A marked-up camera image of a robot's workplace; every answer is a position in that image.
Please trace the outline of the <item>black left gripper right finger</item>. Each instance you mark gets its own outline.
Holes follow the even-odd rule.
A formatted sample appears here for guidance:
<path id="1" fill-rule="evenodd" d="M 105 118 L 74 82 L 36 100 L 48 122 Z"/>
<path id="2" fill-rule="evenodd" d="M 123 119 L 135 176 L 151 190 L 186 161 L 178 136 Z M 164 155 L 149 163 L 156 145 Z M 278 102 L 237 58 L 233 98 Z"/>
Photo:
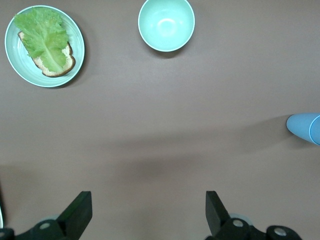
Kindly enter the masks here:
<path id="1" fill-rule="evenodd" d="M 230 215 L 216 191 L 206 192 L 205 217 L 211 232 L 205 240 L 267 240 L 246 218 Z"/>

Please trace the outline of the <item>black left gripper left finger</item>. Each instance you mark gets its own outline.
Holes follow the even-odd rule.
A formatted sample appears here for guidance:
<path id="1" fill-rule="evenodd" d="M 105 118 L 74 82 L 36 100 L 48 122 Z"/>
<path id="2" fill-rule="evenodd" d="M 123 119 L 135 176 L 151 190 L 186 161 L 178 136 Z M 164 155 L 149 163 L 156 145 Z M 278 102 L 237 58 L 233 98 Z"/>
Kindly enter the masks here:
<path id="1" fill-rule="evenodd" d="M 14 240 L 79 240 L 92 216 L 92 194 L 82 191 L 57 219 L 43 220 Z"/>

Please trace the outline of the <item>blue plastic cup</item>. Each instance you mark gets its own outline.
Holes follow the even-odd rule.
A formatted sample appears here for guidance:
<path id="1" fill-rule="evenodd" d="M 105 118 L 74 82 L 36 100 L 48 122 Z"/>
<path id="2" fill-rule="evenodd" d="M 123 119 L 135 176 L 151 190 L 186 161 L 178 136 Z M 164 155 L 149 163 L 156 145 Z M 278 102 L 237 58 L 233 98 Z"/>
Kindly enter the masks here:
<path id="1" fill-rule="evenodd" d="M 297 137 L 313 143 L 309 130 L 312 121 L 320 115 L 320 112 L 297 113 L 291 115 L 286 121 L 287 129 Z"/>
<path id="2" fill-rule="evenodd" d="M 311 122 L 309 136 L 314 144 L 320 146 L 320 115 Z"/>

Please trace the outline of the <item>bread slice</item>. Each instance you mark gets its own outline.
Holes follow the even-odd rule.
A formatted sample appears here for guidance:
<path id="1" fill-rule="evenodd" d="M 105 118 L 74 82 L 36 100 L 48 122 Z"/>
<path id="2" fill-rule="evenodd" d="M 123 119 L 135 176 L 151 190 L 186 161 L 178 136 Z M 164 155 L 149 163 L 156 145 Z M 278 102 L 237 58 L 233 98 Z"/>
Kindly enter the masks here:
<path id="1" fill-rule="evenodd" d="M 18 37 L 33 63 L 47 77 L 60 77 L 70 72 L 76 60 L 65 30 L 24 33 Z"/>

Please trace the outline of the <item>mint green plate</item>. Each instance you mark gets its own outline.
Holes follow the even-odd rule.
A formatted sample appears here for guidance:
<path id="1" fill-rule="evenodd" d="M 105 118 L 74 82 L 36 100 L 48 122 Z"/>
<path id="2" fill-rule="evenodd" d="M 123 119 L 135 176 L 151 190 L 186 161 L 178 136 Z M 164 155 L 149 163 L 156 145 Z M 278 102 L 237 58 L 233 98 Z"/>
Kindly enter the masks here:
<path id="1" fill-rule="evenodd" d="M 58 13 L 62 19 L 62 26 L 68 34 L 68 40 L 75 58 L 75 66 L 65 75 L 49 77 L 42 74 L 42 71 L 35 65 L 31 57 L 27 56 L 27 50 L 18 37 L 20 31 L 11 20 L 7 26 L 4 38 L 5 52 L 12 68 L 27 82 L 44 88 L 56 88 L 63 86 L 73 80 L 82 68 L 85 60 L 85 41 L 80 28 L 76 22 L 62 10 L 53 6 L 34 5 L 29 6 L 19 13 L 28 13 L 35 8 L 47 8 Z"/>

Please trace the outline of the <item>green lettuce leaf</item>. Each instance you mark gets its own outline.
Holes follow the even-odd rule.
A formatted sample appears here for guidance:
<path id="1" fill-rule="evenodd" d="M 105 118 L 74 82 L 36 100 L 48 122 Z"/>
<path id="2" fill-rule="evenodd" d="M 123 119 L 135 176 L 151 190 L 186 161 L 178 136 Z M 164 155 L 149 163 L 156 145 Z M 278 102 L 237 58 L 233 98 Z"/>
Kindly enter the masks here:
<path id="1" fill-rule="evenodd" d="M 28 55 L 46 76 L 58 76 L 72 68 L 74 59 L 61 15 L 47 7 L 33 7 L 13 20 Z"/>

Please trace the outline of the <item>mint green bowl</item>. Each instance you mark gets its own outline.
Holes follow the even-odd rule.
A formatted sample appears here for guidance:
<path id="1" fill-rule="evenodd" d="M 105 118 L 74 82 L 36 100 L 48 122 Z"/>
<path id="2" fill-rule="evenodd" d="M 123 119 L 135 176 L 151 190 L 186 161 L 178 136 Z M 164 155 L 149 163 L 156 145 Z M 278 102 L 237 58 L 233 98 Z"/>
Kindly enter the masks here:
<path id="1" fill-rule="evenodd" d="M 186 45 L 195 25 L 195 13 L 188 0 L 146 0 L 137 19 L 141 38 L 159 52 L 173 52 Z"/>

